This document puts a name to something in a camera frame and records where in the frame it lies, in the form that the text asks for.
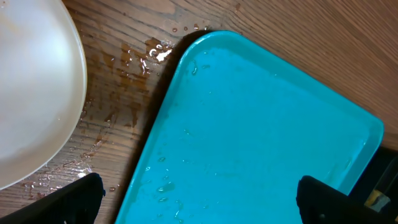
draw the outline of black object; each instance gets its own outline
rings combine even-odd
[[[298,183],[296,201],[303,224],[395,223],[310,176]]]
[[[94,223],[105,190],[100,175],[92,173],[8,216],[0,223]]]
[[[397,151],[379,148],[349,197],[364,204],[373,190],[378,190],[391,200],[381,209],[380,213],[389,220],[395,220],[398,217]]]

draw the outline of turquoise tray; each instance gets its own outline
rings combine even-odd
[[[116,223],[302,223],[311,175],[349,194],[383,123],[234,32],[181,58]]]

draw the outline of white bowl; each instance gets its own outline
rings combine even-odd
[[[0,189],[68,141],[86,81],[83,46],[60,0],[0,1]]]

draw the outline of wooden table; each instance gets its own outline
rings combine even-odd
[[[0,191],[0,216],[97,172],[107,194],[96,222],[112,222],[179,55],[192,40],[176,44],[197,30],[242,33],[381,118],[383,145],[398,149],[395,0],[64,3],[86,53],[85,107],[66,146],[45,167]],[[168,50],[165,60],[156,59]]]

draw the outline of table surface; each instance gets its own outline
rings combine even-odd
[[[0,191],[0,217],[97,172],[107,194],[96,223],[112,222],[179,56],[205,29],[239,32],[370,111],[398,150],[395,0],[63,2],[88,66],[81,121],[45,167]]]

